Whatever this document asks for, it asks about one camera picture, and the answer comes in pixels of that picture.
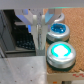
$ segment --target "wooden surface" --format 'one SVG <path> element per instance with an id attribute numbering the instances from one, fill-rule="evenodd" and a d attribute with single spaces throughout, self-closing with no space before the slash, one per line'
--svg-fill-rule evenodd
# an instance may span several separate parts
<path id="1" fill-rule="evenodd" d="M 66 8 L 62 9 L 65 15 L 65 24 L 70 28 L 70 39 L 69 44 L 71 44 L 76 50 L 76 63 L 75 66 L 67 71 L 56 71 L 53 70 L 47 64 L 48 73 L 74 73 L 84 71 L 84 8 Z"/>

